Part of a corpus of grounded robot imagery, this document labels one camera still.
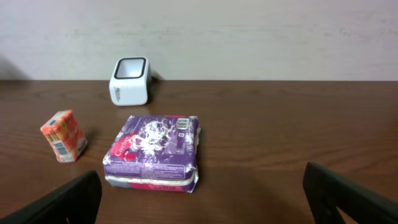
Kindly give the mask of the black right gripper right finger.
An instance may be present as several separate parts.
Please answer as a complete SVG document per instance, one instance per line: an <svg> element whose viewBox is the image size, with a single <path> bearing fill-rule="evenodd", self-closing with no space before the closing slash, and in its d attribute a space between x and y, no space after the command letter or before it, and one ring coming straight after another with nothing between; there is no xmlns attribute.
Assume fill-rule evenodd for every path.
<svg viewBox="0 0 398 224"><path fill-rule="evenodd" d="M309 162L303 189L316 223L344 223L342 210L357 223L397 223L397 203Z"/></svg>

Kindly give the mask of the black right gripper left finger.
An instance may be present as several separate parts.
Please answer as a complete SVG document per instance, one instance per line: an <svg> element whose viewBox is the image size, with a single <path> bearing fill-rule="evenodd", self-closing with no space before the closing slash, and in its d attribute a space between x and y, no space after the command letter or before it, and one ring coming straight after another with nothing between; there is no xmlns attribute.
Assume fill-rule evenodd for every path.
<svg viewBox="0 0 398 224"><path fill-rule="evenodd" d="M2 218L1 224L94 223L101 196L100 177L91 170Z"/></svg>

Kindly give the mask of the purple pad package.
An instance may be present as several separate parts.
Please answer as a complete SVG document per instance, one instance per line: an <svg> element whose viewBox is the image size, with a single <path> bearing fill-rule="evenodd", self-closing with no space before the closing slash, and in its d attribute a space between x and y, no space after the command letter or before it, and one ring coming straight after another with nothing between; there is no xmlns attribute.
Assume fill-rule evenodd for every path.
<svg viewBox="0 0 398 224"><path fill-rule="evenodd" d="M196 116L130 116L103 158L112 185L192 193L199 180Z"/></svg>

